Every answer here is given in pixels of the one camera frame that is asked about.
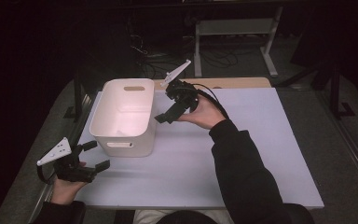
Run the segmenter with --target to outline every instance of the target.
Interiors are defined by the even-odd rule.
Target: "black cable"
[[[158,66],[155,66],[155,65],[153,65],[153,64],[151,64],[151,63],[144,63],[144,64],[145,64],[145,66],[149,66],[149,67],[151,67],[151,68],[153,69],[153,76],[151,77],[151,79],[154,79],[157,74],[160,74],[161,77],[163,76],[163,75],[162,75],[162,74],[163,74],[162,72],[156,70],[156,68],[159,68],[159,69],[161,69],[161,70],[164,70],[163,68],[158,67]]]
[[[221,63],[221,62],[219,62],[219,61],[217,61],[217,60],[214,60],[214,59],[212,59],[212,58],[208,57],[206,54],[201,53],[201,52],[200,52],[200,56],[201,56],[201,57],[203,57],[204,61],[205,61],[208,65],[210,65],[210,66],[212,66],[212,67],[217,67],[217,68],[228,68],[228,67],[230,67],[230,66],[231,66],[231,64],[230,64],[230,63],[229,63],[229,64],[227,64],[227,63]],[[214,63],[221,64],[221,66],[218,66],[218,65],[212,64],[210,61],[212,61],[212,62],[214,62]]]
[[[45,157],[46,155],[48,155],[49,152],[50,152],[50,150],[45,151],[39,160],[42,160],[42,158]],[[45,184],[52,185],[53,181],[51,180],[51,178],[56,174],[55,171],[51,174],[51,176],[49,176],[48,178],[45,178],[45,176],[43,174],[42,166],[43,165],[40,165],[40,166],[36,165],[36,171],[37,171],[37,175],[39,176],[39,179],[41,181],[43,181]]]
[[[243,43],[240,42],[240,44],[238,44],[238,46],[237,46],[236,48],[234,48],[234,49],[232,49],[232,50],[229,50],[228,52],[225,52],[225,51],[223,50],[223,49],[225,49],[225,47],[224,47],[224,44],[223,44],[221,41],[219,42],[219,44],[220,44],[220,46],[221,46],[222,49],[217,49],[216,46],[212,46],[210,42],[207,42],[207,45],[208,45],[209,47],[211,47],[212,49],[220,50],[220,51],[222,51],[222,52],[224,52],[224,53],[226,54],[226,55],[224,55],[224,56],[215,56],[215,57],[218,58],[218,59],[220,59],[220,58],[225,58],[225,57],[227,57],[227,56],[229,56],[229,55],[234,54],[234,51],[235,51],[236,49],[238,49]]]
[[[217,102],[217,103],[219,103],[219,100],[217,99],[217,96],[213,93],[213,91],[211,90],[211,89],[209,89],[208,87],[206,87],[206,86],[204,86],[204,85],[202,85],[202,84],[193,84],[194,86],[201,86],[201,87],[203,87],[203,88],[205,88],[205,89],[207,89],[212,95],[213,95],[213,97],[214,97],[214,99],[215,99],[215,101]]]
[[[156,68],[153,65],[151,65],[150,63],[144,63],[144,66],[145,66],[145,76],[146,77],[149,77],[149,72],[147,71],[147,66],[152,68],[153,76],[151,77],[151,79],[153,79],[157,73]]]
[[[142,75],[145,77],[145,78],[149,78],[148,74],[147,74],[147,70],[145,71],[144,70],[144,67],[146,67],[144,64],[141,63],[141,72],[142,72]]]
[[[223,53],[225,53],[225,55],[219,55],[218,51],[222,51]],[[237,58],[237,56],[233,53],[234,51],[235,51],[235,49],[233,49],[232,51],[229,51],[228,53],[226,53],[224,50],[222,50],[222,49],[217,49],[217,48],[210,50],[211,54],[212,54],[216,59],[226,59],[226,60],[227,60],[227,64],[229,64],[229,65],[235,65],[235,64],[238,63],[238,58]],[[234,59],[235,59],[235,62],[234,62],[234,63],[230,61],[230,59],[228,58],[229,56],[234,57]]]
[[[225,117],[226,119],[229,119],[227,111],[217,100],[215,100],[211,95],[209,95],[205,91],[198,90],[198,93],[199,93],[199,95],[202,95],[203,97],[207,98],[211,103],[213,103],[217,107],[217,109],[220,110],[223,117]]]
[[[176,67],[179,66],[179,64],[177,64],[177,63],[171,63],[171,62],[150,62],[150,63],[166,63],[166,64],[175,65]]]
[[[162,62],[160,62],[160,61],[153,61],[153,60],[161,60],[161,58],[163,58],[163,57],[170,58],[170,57],[172,57],[172,56],[170,56],[170,55],[161,55],[161,56],[156,56],[156,57],[147,57],[147,60],[148,60],[150,63],[173,63],[173,62],[176,62],[176,61],[178,61],[178,60],[183,60],[183,59],[181,59],[181,58],[174,58],[174,57],[172,57],[172,58],[167,59],[167,60],[162,61]]]
[[[158,69],[161,69],[161,70],[163,70],[163,71],[167,71],[166,68],[163,68],[163,67],[160,67],[160,66],[156,66],[156,65],[152,65],[152,63],[149,63],[149,64],[150,64],[150,66],[154,66],[154,67],[156,67],[156,68],[158,68]],[[166,64],[172,64],[172,65],[175,65],[176,67],[179,66],[179,65],[176,64],[176,63],[166,63]],[[183,71],[183,77],[186,77],[186,71]]]

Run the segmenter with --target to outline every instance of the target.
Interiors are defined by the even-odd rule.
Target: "wire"
[[[51,149],[46,150],[46,151],[42,154],[42,156],[40,157],[39,160],[42,160],[42,158],[43,158],[44,156],[48,155],[48,153],[49,153],[50,151],[51,151]],[[51,184],[53,183],[53,182],[51,181],[51,178],[56,175],[56,172],[55,172],[55,170],[54,170],[54,172],[51,174],[51,176],[49,176],[48,178],[45,178],[45,176],[43,175],[43,168],[42,168],[42,166],[43,166],[43,165],[40,165],[40,166],[39,166],[39,165],[36,165],[37,175],[39,176],[39,179],[40,179],[41,181],[45,182],[45,183],[48,184],[48,185],[51,185]]]
[[[142,49],[142,48],[144,47],[144,41],[143,41],[143,39],[142,39],[139,35],[131,35],[131,37],[137,37],[137,38],[141,41],[141,44],[140,44],[140,47],[139,47],[139,48],[137,48],[137,47],[135,47],[135,46],[133,46],[133,45],[130,45],[130,47],[131,47],[132,49],[138,50],[139,52],[143,53],[144,55],[147,55],[147,53],[148,53],[147,50]]]
[[[193,86],[201,86],[201,87],[207,89],[213,95],[213,97],[216,100],[216,102],[220,104],[219,100],[217,99],[217,96],[213,93],[213,91],[211,89],[209,89],[208,87],[206,87],[206,86],[204,86],[202,84],[199,84],[199,83],[193,84]]]
[[[147,62],[144,62],[144,65],[145,65],[145,68],[146,68],[146,69],[147,69],[147,66],[149,66],[149,67],[151,67],[151,69],[153,70],[153,71],[152,71],[152,72],[153,72],[153,76],[151,77],[151,79],[156,78],[156,75],[160,75],[161,77],[163,77],[163,73],[156,70],[156,68],[160,68],[160,67],[157,67],[157,66],[152,65],[151,63],[147,63]]]
[[[236,45],[236,47],[227,51],[227,47],[225,47],[225,43],[223,43],[223,41],[218,42],[220,47],[211,45],[211,41],[206,41],[207,46],[211,49],[206,52],[200,52],[200,56],[210,66],[217,68],[229,68],[232,65],[238,64],[239,55],[245,55],[256,51],[249,50],[242,53],[238,53],[237,51],[243,45],[243,43],[244,41],[242,40],[239,44]]]
[[[153,63],[162,63],[162,64],[171,64],[171,65],[174,65],[175,67],[178,67],[179,65],[177,63],[166,63],[166,62],[144,62],[144,64],[147,64],[148,66],[150,66],[153,71],[154,71],[154,75],[152,76],[152,79],[155,78],[155,75],[156,74],[160,74],[162,78],[164,78],[164,74],[166,74],[167,72],[170,71],[170,69],[167,69],[167,68],[164,68],[164,67],[161,67],[161,66],[157,66],[157,65],[154,65]],[[183,78],[186,77],[186,71],[183,72]]]
[[[147,66],[148,66],[149,64],[147,64],[147,63],[143,63],[142,64],[142,72],[145,74],[145,77],[149,77],[149,72],[147,71]],[[152,69],[153,69],[153,76],[156,74],[156,70],[154,69],[154,67],[153,66],[150,66]]]

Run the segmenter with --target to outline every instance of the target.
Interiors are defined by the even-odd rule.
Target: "gray floor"
[[[276,38],[270,53],[279,73],[276,78],[269,77],[258,50],[258,46],[263,43],[264,39],[257,36],[243,39],[246,42],[240,45],[237,39],[226,38],[205,44],[201,61],[203,76],[268,77],[270,82],[275,84],[303,69],[289,63],[296,49],[297,38]],[[229,46],[234,46],[234,51],[221,43],[231,43]],[[190,60],[192,60],[191,55],[190,51],[188,53]],[[166,58],[149,61],[155,66],[171,71],[174,65],[156,63],[164,62],[164,60]],[[182,62],[183,59],[175,61],[178,64]],[[154,74],[151,67],[146,67],[145,71],[148,77],[154,75],[159,78],[161,76],[159,72]],[[187,69],[186,77],[193,76],[192,69]],[[351,158],[349,148],[339,134],[336,123],[320,100],[321,97],[328,96],[328,90],[321,92],[311,90],[311,79],[312,76],[308,76],[298,81],[292,86],[293,88],[277,89],[296,140],[325,203],[324,209],[312,210],[311,213],[316,223],[358,224],[358,168]],[[0,210],[0,223],[27,223],[31,216],[37,196],[43,188],[43,184],[37,179],[34,171],[34,162],[47,147],[62,139],[73,128],[73,121],[63,118],[66,108],[74,104],[72,88],[72,83],[69,83],[51,108]],[[341,123],[348,129],[358,146],[358,93],[344,78],[341,79],[340,99],[342,102],[349,103],[356,114],[355,117],[344,118]],[[114,217],[115,211],[113,210],[89,209],[84,223],[113,223]]]

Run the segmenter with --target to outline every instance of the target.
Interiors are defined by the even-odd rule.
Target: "white table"
[[[324,207],[298,147],[290,124],[273,88],[213,90],[230,118],[249,130],[266,167],[274,175],[283,201],[309,209]],[[156,91],[158,112],[172,104],[164,91]],[[79,144],[90,135],[91,110]],[[80,154],[91,167],[111,161],[93,183],[76,196],[89,206],[129,209],[224,208],[217,184],[207,130],[190,123],[158,124],[153,153],[145,158],[113,158],[101,147]]]

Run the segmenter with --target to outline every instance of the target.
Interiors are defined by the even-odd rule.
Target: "white plastic bin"
[[[153,96],[154,81],[148,78],[114,79],[104,85],[89,132],[108,156],[150,155],[157,115]]]

